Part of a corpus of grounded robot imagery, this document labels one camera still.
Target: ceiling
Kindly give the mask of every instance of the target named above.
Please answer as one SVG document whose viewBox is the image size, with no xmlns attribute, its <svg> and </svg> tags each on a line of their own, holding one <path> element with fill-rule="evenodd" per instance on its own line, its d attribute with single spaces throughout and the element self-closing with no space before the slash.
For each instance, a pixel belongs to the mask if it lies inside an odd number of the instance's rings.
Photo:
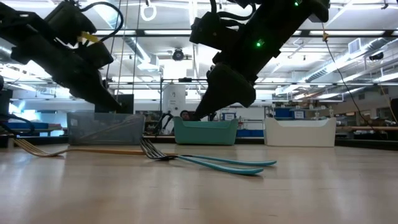
<svg viewBox="0 0 398 224">
<path fill-rule="evenodd" d="M 82 6 L 85 6 L 94 0 L 81 0 Z M 115 6 L 119 7 L 124 14 L 125 26 L 128 29 L 189 29 L 190 24 L 195 16 L 201 17 L 210 10 L 210 3 L 208 0 L 151 0 L 150 3 L 156 6 L 156 15 L 151 21 L 145 21 L 139 14 L 139 3 L 144 4 L 145 1 L 137 0 L 108 0 Z M 59 0 L 18 0 L 18 1 L 2 1 L 16 10 L 20 11 L 34 11 L 40 17 L 45 17 L 58 4 Z M 387 9 L 381 9 L 384 1 L 378 0 L 331 0 L 330 21 L 326 23 L 326 29 L 372 29 L 385 30 L 398 28 L 398 5 L 395 0 L 386 1 L 389 3 Z M 221 3 L 222 10 L 232 12 L 239 15 L 248 15 L 250 9 L 241 9 L 236 4 L 231 4 L 225 0 L 218 1 Z M 145 15 L 150 17 L 153 13 L 151 8 L 145 9 Z M 95 7 L 85 12 L 85 15 L 93 22 L 97 29 L 110 29 L 109 24 L 104 19 L 105 11 L 102 8 Z M 322 25 L 319 23 L 312 23 L 305 21 L 301 29 L 316 29 L 319 30 Z M 348 44 L 355 38 L 330 38 L 329 47 L 333 55 L 337 56 L 348 48 Z M 141 77 L 137 82 L 148 82 L 148 79 L 159 81 L 159 72 L 140 70 L 137 68 L 137 61 L 134 61 L 134 52 L 125 44 L 121 37 L 108 39 L 104 42 L 114 55 L 115 61 L 109 66 L 101 70 L 103 76 L 108 74 L 108 77 L 117 78 L 132 77 L 133 75 Z M 189 42 L 189 37 L 138 37 L 137 43 L 142 47 L 145 53 L 157 55 L 160 65 L 171 63 L 170 53 L 176 48 L 181 48 L 186 55 L 193 55 L 193 45 Z M 5 49 L 10 49 L 12 45 L 0 40 L 0 45 Z M 395 58 L 397 53 L 396 44 L 388 46 L 384 49 L 386 58 Z M 297 82 L 302 75 L 308 71 L 322 66 L 330 59 L 330 54 L 326 48 L 325 43 L 321 38 L 291 38 L 281 48 L 281 54 L 278 58 L 273 58 L 258 74 L 258 82 Z M 197 61 L 198 73 L 197 78 L 205 78 L 206 71 L 212 65 L 211 59 L 217 50 L 199 45 L 197 47 Z M 189 58 L 189 63 L 185 62 L 187 67 L 186 76 L 194 77 L 194 66 Z M 382 62 L 371 62 L 375 65 Z M 355 60 L 347 66 L 341 67 L 344 75 L 352 75 L 358 71 L 365 69 L 363 58 Z M 341 80 L 339 76 L 327 75 L 322 78 L 322 82 L 338 82 Z M 15 77 L 14 80 L 19 82 L 27 81 L 32 77 L 22 76 Z M 38 80 L 44 80 L 43 75 L 36 75 Z M 149 89 L 157 88 L 158 85 L 140 85 L 136 88 Z M 130 86 L 121 85 L 120 88 L 130 88 Z M 259 86 L 257 89 L 276 89 L 277 86 Z"/>
</svg>

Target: wooden table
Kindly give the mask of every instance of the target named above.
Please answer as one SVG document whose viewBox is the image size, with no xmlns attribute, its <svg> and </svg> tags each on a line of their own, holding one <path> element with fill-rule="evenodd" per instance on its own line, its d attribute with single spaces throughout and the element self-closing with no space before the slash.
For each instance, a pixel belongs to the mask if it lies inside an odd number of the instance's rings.
<svg viewBox="0 0 398 224">
<path fill-rule="evenodd" d="M 239 160 L 277 159 L 259 176 L 185 161 L 0 151 L 0 223 L 384 224 L 398 220 L 398 153 L 353 148 L 157 145 Z M 66 146 L 42 147 L 46 151 Z"/>
</svg>

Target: storage box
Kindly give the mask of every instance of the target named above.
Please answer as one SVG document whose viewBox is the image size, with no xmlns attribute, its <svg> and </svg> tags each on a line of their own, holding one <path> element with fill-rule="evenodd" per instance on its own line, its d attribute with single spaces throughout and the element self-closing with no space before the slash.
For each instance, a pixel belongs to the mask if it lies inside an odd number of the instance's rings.
<svg viewBox="0 0 398 224">
<path fill-rule="evenodd" d="M 320 121 L 277 121 L 266 118 L 264 143 L 268 146 L 333 147 L 336 118 Z"/>
<path fill-rule="evenodd" d="M 177 144 L 233 145 L 238 120 L 206 122 L 183 121 L 174 117 L 175 142 Z"/>
<path fill-rule="evenodd" d="M 69 144 L 139 145 L 145 116 L 112 113 L 68 113 Z"/>
</svg>

